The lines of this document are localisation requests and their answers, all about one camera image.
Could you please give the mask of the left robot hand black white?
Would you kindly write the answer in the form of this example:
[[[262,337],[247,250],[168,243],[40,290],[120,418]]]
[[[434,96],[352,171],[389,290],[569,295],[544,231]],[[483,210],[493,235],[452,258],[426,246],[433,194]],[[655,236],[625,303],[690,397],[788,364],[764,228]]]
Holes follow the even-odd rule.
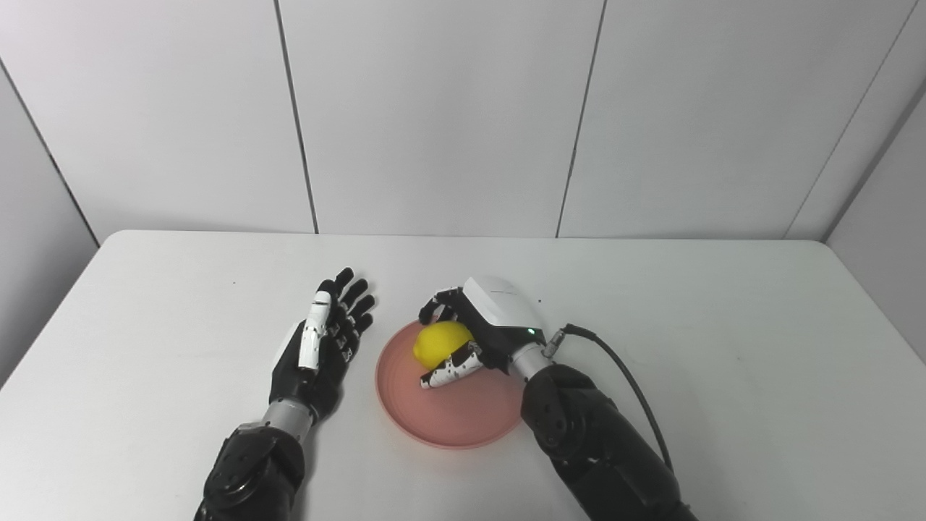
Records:
[[[272,370],[269,402],[298,405],[312,423],[326,419],[337,406],[361,336],[373,324],[375,303],[368,281],[350,267],[322,281],[307,317],[295,327]]]

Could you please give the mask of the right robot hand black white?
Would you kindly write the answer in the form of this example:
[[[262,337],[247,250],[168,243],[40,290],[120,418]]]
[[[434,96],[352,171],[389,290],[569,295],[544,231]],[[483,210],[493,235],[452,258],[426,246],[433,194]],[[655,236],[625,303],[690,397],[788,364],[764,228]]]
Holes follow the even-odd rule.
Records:
[[[436,292],[421,308],[424,326],[455,322],[472,334],[436,368],[420,377],[436,389],[487,368],[529,382],[552,366],[539,314],[513,284],[497,276],[473,276],[462,286]]]

